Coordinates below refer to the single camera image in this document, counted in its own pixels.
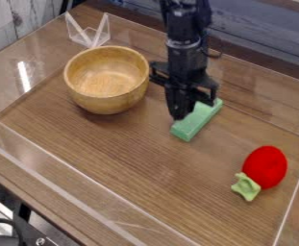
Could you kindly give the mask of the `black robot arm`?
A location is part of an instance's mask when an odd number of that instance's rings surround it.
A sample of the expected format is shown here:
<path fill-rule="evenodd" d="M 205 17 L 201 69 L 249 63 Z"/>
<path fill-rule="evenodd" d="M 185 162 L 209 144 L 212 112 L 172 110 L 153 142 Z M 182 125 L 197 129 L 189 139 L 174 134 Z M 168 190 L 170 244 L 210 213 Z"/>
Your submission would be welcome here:
<path fill-rule="evenodd" d="M 209 0 L 160 0 L 168 32 L 168 61 L 150 63 L 150 78 L 165 87 L 169 112 L 184 120 L 198 102 L 214 106 L 218 83 L 208 73 L 209 32 L 213 9 Z"/>

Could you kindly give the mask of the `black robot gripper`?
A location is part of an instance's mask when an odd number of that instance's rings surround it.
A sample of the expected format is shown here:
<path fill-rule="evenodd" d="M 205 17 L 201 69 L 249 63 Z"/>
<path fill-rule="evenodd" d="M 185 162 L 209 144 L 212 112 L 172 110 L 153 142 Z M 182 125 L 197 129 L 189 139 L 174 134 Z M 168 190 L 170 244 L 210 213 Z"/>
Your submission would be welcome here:
<path fill-rule="evenodd" d="M 193 112 L 196 101 L 189 90 L 197 92 L 197 100 L 213 107 L 218 83 L 208 74 L 209 47 L 202 41 L 192 44 L 166 42 L 168 61 L 150 63 L 150 79 L 165 86 L 169 112 L 176 120 L 184 120 Z"/>

